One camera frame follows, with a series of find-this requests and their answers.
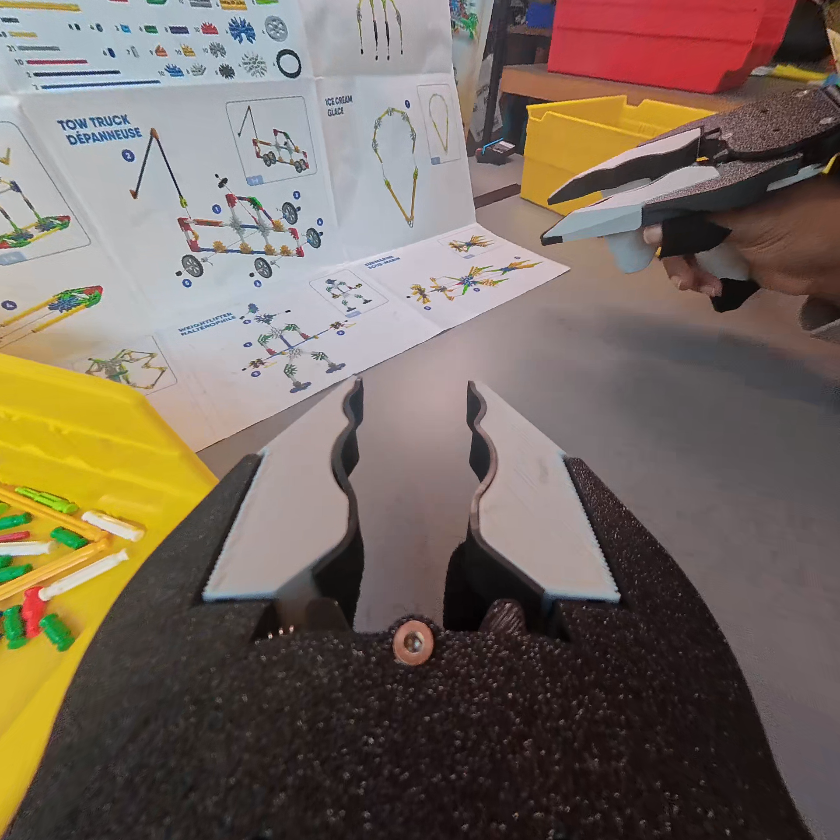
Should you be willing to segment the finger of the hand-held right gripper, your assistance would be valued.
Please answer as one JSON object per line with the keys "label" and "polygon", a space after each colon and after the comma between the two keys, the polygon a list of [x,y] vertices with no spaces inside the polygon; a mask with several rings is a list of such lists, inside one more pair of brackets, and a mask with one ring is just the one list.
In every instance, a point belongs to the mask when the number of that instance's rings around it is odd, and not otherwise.
{"label": "finger of the hand-held right gripper", "polygon": [[701,136],[701,128],[661,135],[574,176],[552,193],[547,202],[553,206],[594,193],[610,196],[634,186],[650,184],[664,175],[694,165]]}
{"label": "finger of the hand-held right gripper", "polygon": [[600,202],[573,211],[540,237],[541,245],[557,245],[590,238],[605,238],[616,267],[625,274],[645,269],[655,257],[655,247],[644,241],[643,211],[655,201],[678,190],[717,186],[721,176],[713,166],[681,167],[655,180],[614,192]]}

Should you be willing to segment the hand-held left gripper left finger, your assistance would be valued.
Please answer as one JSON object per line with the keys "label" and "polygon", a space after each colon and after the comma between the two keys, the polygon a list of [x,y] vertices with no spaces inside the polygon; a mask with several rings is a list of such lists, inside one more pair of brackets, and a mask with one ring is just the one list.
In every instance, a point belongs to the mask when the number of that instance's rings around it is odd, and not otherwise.
{"label": "hand-held left gripper left finger", "polygon": [[364,384],[355,376],[259,452],[205,602],[359,601],[364,545],[350,477],[363,419]]}

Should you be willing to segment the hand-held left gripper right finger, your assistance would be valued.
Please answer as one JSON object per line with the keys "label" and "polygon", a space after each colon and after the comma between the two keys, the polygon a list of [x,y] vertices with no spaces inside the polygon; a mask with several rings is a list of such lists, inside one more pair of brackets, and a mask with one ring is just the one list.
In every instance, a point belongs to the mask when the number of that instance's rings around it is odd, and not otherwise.
{"label": "hand-held left gripper right finger", "polygon": [[469,510],[479,590],[492,601],[618,604],[566,452],[481,381],[467,385],[467,424],[479,479]]}

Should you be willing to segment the yellow plastic bin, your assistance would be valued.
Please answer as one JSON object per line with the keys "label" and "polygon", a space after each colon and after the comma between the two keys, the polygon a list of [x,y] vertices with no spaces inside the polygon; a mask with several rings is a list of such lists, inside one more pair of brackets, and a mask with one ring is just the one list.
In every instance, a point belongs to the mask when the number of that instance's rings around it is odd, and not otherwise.
{"label": "yellow plastic bin", "polygon": [[1,653],[1,817],[11,823],[70,682],[111,606],[216,480],[149,401],[124,385],[2,355],[2,484],[33,487],[137,521],[147,533],[115,569],[57,597],[76,633]]}
{"label": "yellow plastic bin", "polygon": [[549,205],[572,177],[642,142],[708,117],[711,111],[627,96],[556,101],[528,106],[521,197],[557,214],[588,206],[600,193]]}

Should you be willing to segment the pile of rods and connectors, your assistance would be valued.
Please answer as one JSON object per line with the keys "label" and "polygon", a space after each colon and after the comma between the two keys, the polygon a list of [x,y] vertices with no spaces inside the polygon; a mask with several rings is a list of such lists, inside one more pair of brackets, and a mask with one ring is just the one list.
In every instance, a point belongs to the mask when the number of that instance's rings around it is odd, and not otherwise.
{"label": "pile of rods and connectors", "polygon": [[147,529],[29,486],[2,484],[1,498],[2,643],[18,650],[44,634],[66,651],[76,633],[50,604],[128,560]]}

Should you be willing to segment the white building instruction sheet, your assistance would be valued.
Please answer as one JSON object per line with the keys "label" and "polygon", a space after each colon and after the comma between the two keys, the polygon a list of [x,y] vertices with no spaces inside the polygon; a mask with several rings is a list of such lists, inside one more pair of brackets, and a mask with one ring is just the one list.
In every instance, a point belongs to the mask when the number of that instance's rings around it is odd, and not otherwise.
{"label": "white building instruction sheet", "polygon": [[201,450],[567,266],[476,223],[446,2],[2,2],[2,353]]}

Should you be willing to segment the person's right hand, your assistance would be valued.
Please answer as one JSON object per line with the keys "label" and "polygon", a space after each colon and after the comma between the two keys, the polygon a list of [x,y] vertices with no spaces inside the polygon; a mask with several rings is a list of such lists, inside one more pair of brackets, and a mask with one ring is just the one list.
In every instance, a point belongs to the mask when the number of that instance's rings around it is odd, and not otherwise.
{"label": "person's right hand", "polygon": [[838,307],[838,164],[772,192],[762,201],[703,214],[700,226],[725,228],[731,244],[761,288]]}

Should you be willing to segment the wooden side table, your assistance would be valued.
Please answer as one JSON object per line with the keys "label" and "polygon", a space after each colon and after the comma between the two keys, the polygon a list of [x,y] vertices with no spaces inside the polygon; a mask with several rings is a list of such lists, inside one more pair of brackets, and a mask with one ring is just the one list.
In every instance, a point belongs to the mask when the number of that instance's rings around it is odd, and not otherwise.
{"label": "wooden side table", "polygon": [[740,87],[709,95],[614,80],[569,76],[550,72],[546,65],[505,66],[500,79],[500,91],[538,102],[625,96],[634,106],[643,100],[656,100],[713,112],[731,111],[751,99],[805,87],[816,88],[817,85],[778,77],[748,77]]}

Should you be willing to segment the red plastic bin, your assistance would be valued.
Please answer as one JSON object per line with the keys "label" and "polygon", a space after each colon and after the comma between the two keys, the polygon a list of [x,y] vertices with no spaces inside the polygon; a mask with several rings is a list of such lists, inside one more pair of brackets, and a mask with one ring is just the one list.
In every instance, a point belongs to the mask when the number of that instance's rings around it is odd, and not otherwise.
{"label": "red plastic bin", "polygon": [[737,88],[763,2],[559,1],[548,71],[698,93]]}
{"label": "red plastic bin", "polygon": [[796,1],[765,1],[749,60],[753,67],[765,67],[781,46]]}

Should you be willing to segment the black stand pole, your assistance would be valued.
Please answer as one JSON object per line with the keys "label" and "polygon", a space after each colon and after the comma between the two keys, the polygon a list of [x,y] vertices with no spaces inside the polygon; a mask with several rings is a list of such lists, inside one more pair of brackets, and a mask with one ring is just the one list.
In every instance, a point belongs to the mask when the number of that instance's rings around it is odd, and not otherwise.
{"label": "black stand pole", "polygon": [[486,118],[482,144],[487,145],[503,137],[503,105],[501,79],[508,57],[508,38],[510,27],[516,24],[517,18],[527,2],[496,1],[494,2],[490,21],[490,35],[492,36],[490,84],[486,107]]}

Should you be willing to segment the building toy box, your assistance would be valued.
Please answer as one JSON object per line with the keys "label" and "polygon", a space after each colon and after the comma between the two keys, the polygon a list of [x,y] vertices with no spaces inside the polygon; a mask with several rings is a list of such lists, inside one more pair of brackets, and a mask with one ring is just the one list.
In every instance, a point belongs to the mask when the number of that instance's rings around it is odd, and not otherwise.
{"label": "building toy box", "polygon": [[493,7],[493,1],[449,2],[455,85],[465,139],[476,105]]}

